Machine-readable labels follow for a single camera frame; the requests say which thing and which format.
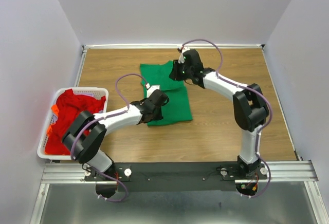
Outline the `green t-shirt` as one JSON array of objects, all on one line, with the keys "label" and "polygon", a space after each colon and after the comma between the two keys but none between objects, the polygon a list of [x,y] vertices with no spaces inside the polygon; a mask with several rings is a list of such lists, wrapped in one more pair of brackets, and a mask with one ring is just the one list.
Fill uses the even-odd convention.
[{"label": "green t-shirt", "polygon": [[164,64],[140,64],[140,73],[147,82],[150,85],[159,85],[160,90],[169,97],[169,102],[161,109],[163,119],[149,122],[149,127],[193,120],[187,88],[183,82],[169,78],[172,67],[173,61]]}]

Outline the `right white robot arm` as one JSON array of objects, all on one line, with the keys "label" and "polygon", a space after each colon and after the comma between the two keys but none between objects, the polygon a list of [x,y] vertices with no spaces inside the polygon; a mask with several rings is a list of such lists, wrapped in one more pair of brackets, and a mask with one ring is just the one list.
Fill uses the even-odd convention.
[{"label": "right white robot arm", "polygon": [[195,49],[182,47],[177,51],[180,56],[173,61],[170,79],[191,80],[193,84],[232,101],[235,122],[242,130],[236,172],[241,178],[249,178],[261,166],[261,133],[272,119],[269,101],[262,94],[259,85],[242,84],[222,76],[212,68],[205,68]]}]

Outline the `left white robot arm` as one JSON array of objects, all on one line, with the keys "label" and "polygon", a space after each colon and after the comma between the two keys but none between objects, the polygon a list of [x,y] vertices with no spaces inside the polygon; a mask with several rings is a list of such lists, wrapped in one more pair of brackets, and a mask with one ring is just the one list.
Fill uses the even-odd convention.
[{"label": "left white robot arm", "polygon": [[63,145],[70,151],[71,159],[92,167],[102,180],[115,176],[114,161],[100,149],[108,134],[126,126],[149,123],[163,119],[162,107],[169,97],[155,89],[146,98],[129,103],[128,107],[101,114],[81,112],[62,136]]}]

